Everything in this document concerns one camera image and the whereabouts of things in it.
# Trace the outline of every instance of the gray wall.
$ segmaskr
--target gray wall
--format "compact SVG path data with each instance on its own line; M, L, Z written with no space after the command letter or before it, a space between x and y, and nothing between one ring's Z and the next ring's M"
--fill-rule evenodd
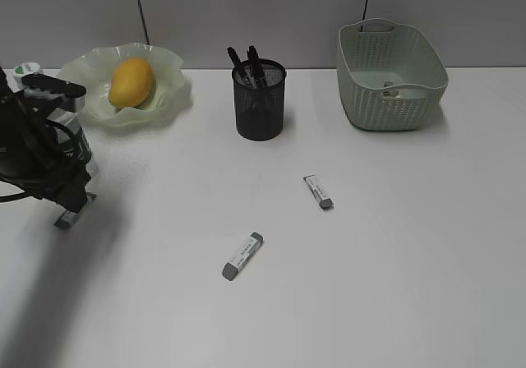
M371 0L369 17L415 25L448 67L526 66L526 0Z
M340 26L365 0L141 0L150 42L185 67L230 67L255 44L286 67L333 67ZM371 0L368 17L420 28L449 67L526 66L526 0ZM0 0L0 63L60 67L92 48L144 42L136 0Z
M337 30L359 21L365 0L142 0L152 44L186 67L230 67L228 46L286 67L333 67Z
M144 40L136 0L0 0L5 67L61 67L95 47Z

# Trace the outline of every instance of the basket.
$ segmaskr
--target basket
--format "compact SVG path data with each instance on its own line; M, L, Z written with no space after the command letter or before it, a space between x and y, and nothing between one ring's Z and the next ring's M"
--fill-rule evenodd
M238 133L248 140L271 140L283 130L285 68L272 60L260 59L266 89L248 87L238 68L232 70L233 97ZM248 67L249 61L241 64Z
M346 25L337 53L342 104L349 121L363 130L421 127L448 85L435 49L409 25L384 19Z

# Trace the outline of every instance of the yellow mango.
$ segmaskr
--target yellow mango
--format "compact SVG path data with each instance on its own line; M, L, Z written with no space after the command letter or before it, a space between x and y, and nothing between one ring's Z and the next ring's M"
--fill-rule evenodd
M153 72L144 58L128 58L113 70L109 102L117 108L136 107L148 97Z

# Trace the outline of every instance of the pen holder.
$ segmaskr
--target pen holder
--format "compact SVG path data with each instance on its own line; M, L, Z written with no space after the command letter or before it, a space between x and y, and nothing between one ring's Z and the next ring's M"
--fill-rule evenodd
M245 68L250 76L250 62L243 62L232 70L236 128L248 140L271 140L283 130L285 101L284 67L271 60L260 59L265 73L266 88L256 89L254 83L243 80L238 68Z

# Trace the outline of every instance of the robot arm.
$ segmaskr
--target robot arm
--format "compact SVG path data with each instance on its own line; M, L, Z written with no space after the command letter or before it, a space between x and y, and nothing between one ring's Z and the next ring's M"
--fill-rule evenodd
M79 212L87 203L90 175L76 155L68 157L58 148L55 129L76 142L72 132L46 117L57 107L72 110L85 88L41 74L25 76L23 83L51 95L37 99L25 96L24 90L13 93L0 67L0 182L24 191L0 197L0 202L33 196Z

